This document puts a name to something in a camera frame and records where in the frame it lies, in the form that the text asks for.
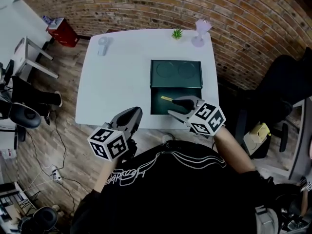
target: black and white cube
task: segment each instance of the black and white cube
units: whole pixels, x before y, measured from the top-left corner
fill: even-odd
[[[96,156],[109,161],[129,150],[124,133],[108,128],[96,128],[88,142]]]
[[[188,124],[198,134],[214,136],[225,122],[225,117],[218,105],[204,102],[189,118]]]

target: brick wall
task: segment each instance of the brick wall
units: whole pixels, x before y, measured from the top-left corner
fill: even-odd
[[[281,54],[312,47],[312,19],[295,0],[25,0],[40,16],[66,17],[85,36],[107,28],[194,29],[207,19],[219,77],[255,88]]]

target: red drawer unit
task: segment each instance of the red drawer unit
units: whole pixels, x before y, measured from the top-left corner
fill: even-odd
[[[47,28],[49,34],[60,44],[67,47],[75,47],[79,38],[65,18],[58,18]]]

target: wooden floor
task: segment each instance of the wooden floor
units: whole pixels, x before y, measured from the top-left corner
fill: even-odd
[[[42,167],[50,167],[52,164],[58,168],[62,167],[64,146],[56,132],[56,115],[58,132],[66,146],[64,168],[60,174],[66,178],[79,181],[84,188],[90,191],[102,168],[102,161],[92,153],[87,137],[93,128],[75,123],[76,100],[82,64],[85,58],[89,41],[80,40],[75,48],[63,47],[54,42],[48,46],[47,52],[54,57],[53,61],[42,57],[40,63],[50,70],[59,74],[58,79],[54,79],[40,71],[35,71],[33,86],[47,92],[60,91],[63,99],[63,106],[57,108],[56,114],[51,114],[51,125],[44,121],[34,129],[28,130],[31,134],[37,150],[38,159]],[[188,131],[159,131],[159,130],[139,130],[134,135],[134,140],[138,146],[138,153],[142,153],[161,143],[162,136],[172,133],[178,139],[189,140],[211,146],[212,140],[208,141],[201,136],[194,136]],[[290,154],[293,153],[293,144],[289,145]],[[40,167],[36,160],[35,148],[29,135],[26,141],[18,146],[18,157],[14,160],[0,159],[3,179],[5,182],[18,181],[23,189],[29,187],[26,193],[31,196],[41,191],[36,202],[38,207],[52,206],[58,204],[61,209],[69,215],[73,211],[73,200],[67,188],[75,199],[75,207],[87,192],[76,182],[63,180],[62,185],[50,181],[52,178],[40,173]],[[51,174],[51,167],[45,169],[47,174]]]

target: power strip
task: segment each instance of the power strip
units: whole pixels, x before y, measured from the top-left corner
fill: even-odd
[[[62,177],[57,169],[56,166],[52,166],[52,176],[55,181],[61,181]]]

